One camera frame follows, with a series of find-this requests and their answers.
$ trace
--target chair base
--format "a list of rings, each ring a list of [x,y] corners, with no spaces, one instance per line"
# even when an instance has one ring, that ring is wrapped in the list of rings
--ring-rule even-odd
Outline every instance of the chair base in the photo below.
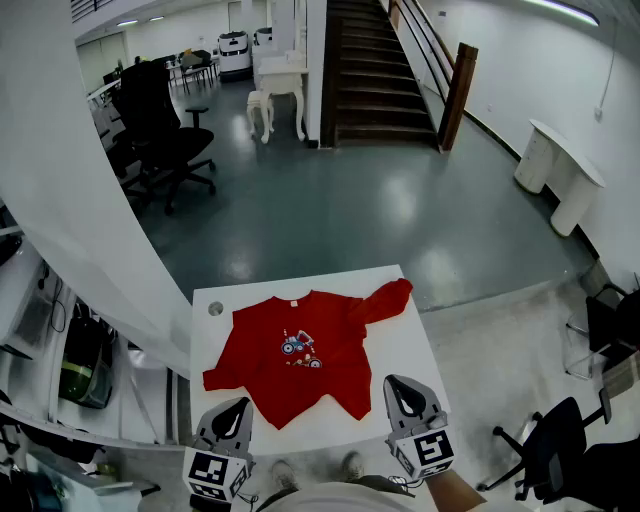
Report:
[[[209,166],[209,170],[211,172],[216,170],[216,164],[213,162],[213,160],[211,159],[202,160],[201,162],[187,165],[182,169],[172,170],[166,176],[163,176],[162,178],[149,184],[149,189],[154,189],[156,187],[164,185],[165,183],[168,183],[168,182],[171,183],[169,195],[167,196],[167,201],[164,207],[164,213],[166,215],[171,215],[174,212],[173,204],[172,204],[173,199],[176,196],[176,193],[178,192],[178,187],[180,186],[180,183],[182,183],[185,180],[195,181],[196,183],[202,183],[203,185],[208,185],[209,194],[212,196],[215,195],[216,186],[213,184],[213,181],[207,178],[203,178],[202,176],[198,176],[197,174],[192,174],[193,171],[200,169],[200,167],[204,167],[205,165]]]

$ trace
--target desk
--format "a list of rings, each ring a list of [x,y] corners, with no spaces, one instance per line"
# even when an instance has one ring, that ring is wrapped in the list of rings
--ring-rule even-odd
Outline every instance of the desk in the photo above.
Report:
[[[309,73],[305,67],[287,62],[285,57],[271,57],[262,60],[258,74],[260,75],[260,111],[264,125],[262,142],[269,142],[269,96],[272,94],[293,93],[296,97],[296,131],[298,139],[304,140],[302,131],[302,112],[304,96],[302,95],[302,75]]]
[[[560,205],[551,216],[551,227],[569,236],[605,182],[593,164],[571,142],[540,121],[530,120],[533,133],[515,173],[516,181],[528,192],[539,194],[554,174],[564,173],[570,182],[554,190]]]
[[[225,286],[196,290],[193,298],[191,333],[191,424],[197,428],[202,415],[217,404],[249,396],[244,388],[205,391],[202,372],[214,368],[233,327],[232,312],[257,304],[272,296],[296,299],[319,290],[368,297],[383,284],[402,276],[399,265],[340,274],[303,277],[267,283]],[[222,314],[211,316],[212,302],[223,305]],[[250,451],[272,455],[339,446],[391,432],[382,385],[396,373],[431,387],[442,407],[451,411],[431,346],[422,327],[413,298],[400,315],[367,326],[364,347],[371,366],[371,411],[360,421],[354,419],[330,396],[293,419],[282,430],[268,423],[254,407]]]

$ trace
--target white wall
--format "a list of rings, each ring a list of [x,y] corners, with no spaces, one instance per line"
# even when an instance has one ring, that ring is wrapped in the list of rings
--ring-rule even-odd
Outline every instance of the white wall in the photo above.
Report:
[[[11,66],[0,68],[0,197],[83,300],[188,376],[191,308],[131,211],[94,128],[68,0],[2,7],[0,60]],[[15,48],[33,59],[16,59]]]
[[[93,92],[104,85],[104,75],[113,72],[118,60],[125,68],[129,67],[122,33],[96,39],[78,46],[77,50],[82,80],[87,92]]]
[[[226,2],[206,5],[160,21],[138,23],[125,31],[131,59],[136,55],[156,59],[187,48],[200,48],[200,37],[206,41],[205,50],[218,45],[220,34],[229,32],[229,12]]]
[[[599,28],[524,1],[421,0],[454,53],[479,48],[467,109],[522,154],[529,119],[582,149],[607,188],[580,222],[611,278],[640,272],[640,37],[618,29],[602,121],[594,117],[611,62],[613,20]],[[438,11],[447,11],[445,18]]]

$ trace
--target white pillar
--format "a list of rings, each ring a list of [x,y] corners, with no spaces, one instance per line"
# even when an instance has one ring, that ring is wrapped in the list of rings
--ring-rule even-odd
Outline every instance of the white pillar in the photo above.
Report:
[[[249,44],[253,41],[253,33],[256,30],[254,27],[255,16],[253,15],[253,0],[242,0],[242,26],[244,31],[249,36]]]
[[[188,376],[191,308],[100,143],[84,98],[69,1],[3,0],[0,34],[0,62],[11,63],[0,67],[0,197],[83,300]],[[16,58],[17,48],[32,58]]]

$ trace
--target staircase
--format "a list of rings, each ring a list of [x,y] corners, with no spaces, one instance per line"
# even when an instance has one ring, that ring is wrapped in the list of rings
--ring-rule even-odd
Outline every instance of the staircase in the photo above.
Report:
[[[328,0],[342,20],[336,138],[438,147],[420,86],[379,0]]]

